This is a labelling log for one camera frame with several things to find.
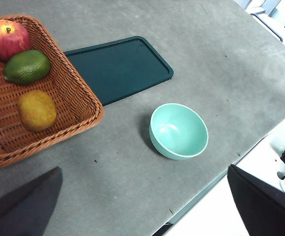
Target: wicker basket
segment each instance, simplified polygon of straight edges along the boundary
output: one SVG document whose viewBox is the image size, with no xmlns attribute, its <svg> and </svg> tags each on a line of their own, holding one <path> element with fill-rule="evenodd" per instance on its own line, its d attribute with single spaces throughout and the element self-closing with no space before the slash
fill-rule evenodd
<svg viewBox="0 0 285 236">
<path fill-rule="evenodd" d="M 104 110 L 39 20 L 28 15 L 1 16 L 0 19 L 19 22 L 26 27 L 32 48 L 42 51 L 52 66 L 46 77 L 20 86 L 5 81 L 5 64 L 0 62 L 0 167 L 3 167 L 93 127 L 101 121 Z M 16 109 L 18 97 L 33 89 L 48 93 L 57 109 L 55 124 L 36 133 L 23 127 Z"/>
</svg>

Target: plastic tray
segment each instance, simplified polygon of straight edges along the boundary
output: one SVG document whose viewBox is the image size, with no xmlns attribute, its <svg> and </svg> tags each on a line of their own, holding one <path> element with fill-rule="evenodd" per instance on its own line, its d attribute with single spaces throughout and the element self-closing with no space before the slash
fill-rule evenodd
<svg viewBox="0 0 285 236">
<path fill-rule="evenodd" d="M 143 37 L 134 36 L 65 52 L 103 106 L 173 76 L 173 69 Z"/>
</svg>

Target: ceramic bowl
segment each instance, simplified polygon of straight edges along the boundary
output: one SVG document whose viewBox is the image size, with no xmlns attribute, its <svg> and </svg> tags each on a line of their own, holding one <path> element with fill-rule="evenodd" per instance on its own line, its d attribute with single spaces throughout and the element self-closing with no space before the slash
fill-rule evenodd
<svg viewBox="0 0 285 236">
<path fill-rule="evenodd" d="M 151 116 L 150 139 L 164 156 L 174 160 L 201 154 L 208 144 L 208 130 L 202 118 L 189 107 L 167 103 Z"/>
</svg>

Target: table surface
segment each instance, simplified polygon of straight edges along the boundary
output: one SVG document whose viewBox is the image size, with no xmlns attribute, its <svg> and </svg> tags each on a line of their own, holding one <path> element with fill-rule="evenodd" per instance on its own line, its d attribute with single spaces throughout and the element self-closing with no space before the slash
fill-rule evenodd
<svg viewBox="0 0 285 236">
<path fill-rule="evenodd" d="M 94 128 L 0 169 L 2 196 L 62 168 L 45 236 L 149 236 L 285 117 L 285 46 L 232 0 L 0 0 L 0 15 L 16 13 L 40 19 L 64 51 L 143 36 L 174 69 L 107 105 Z M 210 140 L 198 157 L 153 148 L 149 119 L 168 102 L 204 119 Z"/>
</svg>

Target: apple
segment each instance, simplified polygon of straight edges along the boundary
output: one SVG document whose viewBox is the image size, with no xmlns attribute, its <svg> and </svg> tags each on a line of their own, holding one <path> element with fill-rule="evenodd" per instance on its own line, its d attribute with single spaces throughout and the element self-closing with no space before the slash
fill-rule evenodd
<svg viewBox="0 0 285 236">
<path fill-rule="evenodd" d="M 29 33 L 23 25 L 0 20 L 0 60 L 8 61 L 14 55 L 30 48 Z"/>
</svg>

